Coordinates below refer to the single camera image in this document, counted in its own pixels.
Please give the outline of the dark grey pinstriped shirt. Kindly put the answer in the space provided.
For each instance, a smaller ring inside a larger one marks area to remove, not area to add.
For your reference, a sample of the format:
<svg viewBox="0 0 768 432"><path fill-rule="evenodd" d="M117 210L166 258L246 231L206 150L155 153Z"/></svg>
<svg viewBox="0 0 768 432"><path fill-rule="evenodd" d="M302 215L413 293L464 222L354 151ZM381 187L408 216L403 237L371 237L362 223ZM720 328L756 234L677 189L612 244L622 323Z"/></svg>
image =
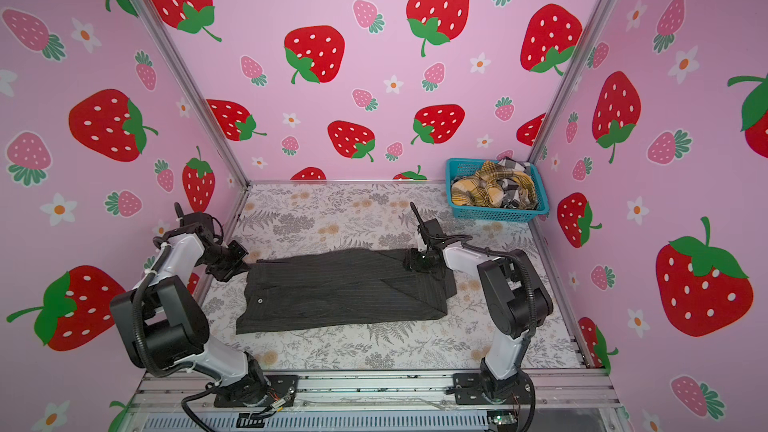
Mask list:
<svg viewBox="0 0 768 432"><path fill-rule="evenodd" d="M445 317L457 294L454 274L406 270L408 250L354 248L260 260L247 274L236 333Z"/></svg>

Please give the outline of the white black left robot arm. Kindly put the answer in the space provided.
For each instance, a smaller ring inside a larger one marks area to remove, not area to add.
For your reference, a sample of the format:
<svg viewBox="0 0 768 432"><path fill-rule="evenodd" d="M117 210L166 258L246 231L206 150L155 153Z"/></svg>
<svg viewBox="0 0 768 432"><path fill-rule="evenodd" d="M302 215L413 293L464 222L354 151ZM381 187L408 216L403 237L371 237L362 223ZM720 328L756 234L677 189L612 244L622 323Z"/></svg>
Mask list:
<svg viewBox="0 0 768 432"><path fill-rule="evenodd" d="M204 266L226 282L247 268L246 250L236 241L224 245L201 227L185 226L153 242L153 264L133 289L110 302L110 312L131 362L163 378L197 372L210 378L214 393L226 402L256 404L270 382L257 360L211 335L201 306L182 277Z"/></svg>

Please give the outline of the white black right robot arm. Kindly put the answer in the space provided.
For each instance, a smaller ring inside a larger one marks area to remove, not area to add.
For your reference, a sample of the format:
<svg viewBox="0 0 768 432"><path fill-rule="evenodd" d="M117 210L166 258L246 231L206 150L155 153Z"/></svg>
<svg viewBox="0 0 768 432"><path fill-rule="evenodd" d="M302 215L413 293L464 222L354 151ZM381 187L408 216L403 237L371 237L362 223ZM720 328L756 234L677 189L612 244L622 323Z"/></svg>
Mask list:
<svg viewBox="0 0 768 432"><path fill-rule="evenodd" d="M404 266L419 273L451 270L477 275L496 331L478 378L468 388L490 403L504 403L519 394L528 378L523 358L537 329L554 311L528 255L519 249L496 251L459 242L424 251L410 249Z"/></svg>

